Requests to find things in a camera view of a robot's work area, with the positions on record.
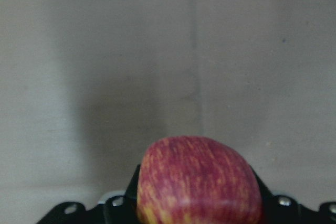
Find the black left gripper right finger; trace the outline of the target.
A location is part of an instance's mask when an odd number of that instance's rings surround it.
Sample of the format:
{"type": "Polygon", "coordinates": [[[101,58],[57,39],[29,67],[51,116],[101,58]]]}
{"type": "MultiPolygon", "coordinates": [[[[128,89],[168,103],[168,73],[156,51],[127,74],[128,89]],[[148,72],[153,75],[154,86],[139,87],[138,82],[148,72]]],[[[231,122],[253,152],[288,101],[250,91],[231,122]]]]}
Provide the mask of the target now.
{"type": "Polygon", "coordinates": [[[301,223],[298,202],[288,195],[272,193],[255,170],[252,171],[258,183],[262,202],[258,223],[301,223]]]}

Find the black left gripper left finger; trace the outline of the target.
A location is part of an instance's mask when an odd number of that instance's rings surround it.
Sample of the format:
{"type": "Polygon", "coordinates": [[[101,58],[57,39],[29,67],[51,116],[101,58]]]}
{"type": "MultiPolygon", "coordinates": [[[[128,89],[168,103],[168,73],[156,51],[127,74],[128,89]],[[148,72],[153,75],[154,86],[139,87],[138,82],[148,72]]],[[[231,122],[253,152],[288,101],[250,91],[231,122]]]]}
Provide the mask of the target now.
{"type": "Polygon", "coordinates": [[[136,167],[125,193],[106,201],[103,207],[105,223],[140,223],[136,213],[139,173],[140,165],[136,167]]]}

